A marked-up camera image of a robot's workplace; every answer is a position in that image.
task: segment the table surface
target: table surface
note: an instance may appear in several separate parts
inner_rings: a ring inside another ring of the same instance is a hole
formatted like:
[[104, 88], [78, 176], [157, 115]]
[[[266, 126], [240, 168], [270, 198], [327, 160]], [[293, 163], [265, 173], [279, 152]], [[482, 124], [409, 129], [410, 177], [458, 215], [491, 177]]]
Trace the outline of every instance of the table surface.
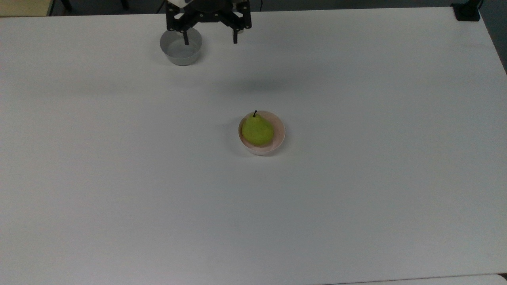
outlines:
[[[309, 285], [507, 271], [507, 77], [451, 8], [0, 19], [0, 283]], [[248, 153], [237, 126], [277, 114]]]
[[52, 0], [0, 0], [0, 17], [47, 16]]
[[477, 275], [413, 280], [355, 283], [355, 285], [507, 285], [500, 275]]

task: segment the bowl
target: bowl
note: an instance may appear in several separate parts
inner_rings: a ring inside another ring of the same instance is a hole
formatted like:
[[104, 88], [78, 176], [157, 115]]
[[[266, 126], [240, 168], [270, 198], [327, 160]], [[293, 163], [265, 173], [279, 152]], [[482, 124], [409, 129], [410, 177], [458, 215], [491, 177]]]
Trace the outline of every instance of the bowl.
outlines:
[[264, 119], [270, 122], [271, 125], [273, 125], [274, 134], [273, 139], [268, 144], [262, 146], [254, 146], [251, 143], [249, 143], [241, 133], [243, 123], [245, 122], [246, 118], [248, 118], [252, 114], [253, 112], [249, 113], [241, 120], [241, 122], [239, 122], [238, 126], [239, 139], [246, 147], [246, 149], [255, 155], [267, 155], [273, 153], [282, 144], [283, 139], [285, 139], [285, 126], [283, 125], [280, 118], [277, 117], [275, 114], [268, 111], [257, 111], [257, 114], [261, 115]]
[[165, 31], [160, 37], [160, 48], [169, 61], [176, 65], [189, 65], [199, 59], [202, 46], [201, 34], [194, 28], [187, 30], [189, 45], [185, 45], [183, 34], [178, 31]]

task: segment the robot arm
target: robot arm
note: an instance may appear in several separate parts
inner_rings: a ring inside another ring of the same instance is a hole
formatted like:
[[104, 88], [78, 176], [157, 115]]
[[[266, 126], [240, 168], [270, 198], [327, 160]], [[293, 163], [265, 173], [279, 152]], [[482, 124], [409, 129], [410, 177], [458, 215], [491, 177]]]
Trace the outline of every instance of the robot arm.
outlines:
[[[183, 15], [176, 19], [182, 8]], [[234, 9], [241, 17], [234, 14]], [[235, 44], [238, 43], [238, 32], [252, 26], [249, 0], [167, 0], [165, 15], [167, 29], [181, 32], [186, 45], [189, 44], [187, 30], [198, 22], [222, 22], [231, 27]]]

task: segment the green pear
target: green pear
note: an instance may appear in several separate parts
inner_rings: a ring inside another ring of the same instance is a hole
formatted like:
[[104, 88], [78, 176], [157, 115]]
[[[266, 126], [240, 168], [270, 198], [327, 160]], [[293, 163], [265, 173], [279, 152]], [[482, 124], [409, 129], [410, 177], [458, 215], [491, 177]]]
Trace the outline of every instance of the green pear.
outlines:
[[246, 118], [241, 133], [252, 145], [260, 146], [269, 143], [273, 139], [273, 125], [268, 120], [256, 114], [257, 110]]

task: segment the black bracket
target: black bracket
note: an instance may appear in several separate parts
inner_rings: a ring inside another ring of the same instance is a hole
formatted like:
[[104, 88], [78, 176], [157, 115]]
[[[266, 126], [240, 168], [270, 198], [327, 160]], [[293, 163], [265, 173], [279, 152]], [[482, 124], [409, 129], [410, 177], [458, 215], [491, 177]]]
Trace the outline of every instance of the black bracket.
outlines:
[[469, 0], [465, 4], [452, 4], [454, 15], [458, 21], [478, 22], [481, 19], [479, 14], [480, 5], [483, 0]]
[[233, 43], [238, 43], [238, 32], [252, 26], [250, 17], [250, 2], [244, 0], [236, 4], [236, 11], [241, 14], [241, 17], [233, 12], [234, 5], [231, 0], [223, 0], [223, 4], [215, 11], [199, 11], [200, 6], [193, 6], [192, 3], [185, 6], [183, 15], [176, 19], [176, 15], [181, 12], [181, 9], [173, 3], [166, 1], [166, 22], [167, 30], [178, 31], [183, 34], [185, 44], [188, 45], [187, 31], [195, 24], [201, 22], [222, 22], [224, 25], [230, 27], [233, 31]]

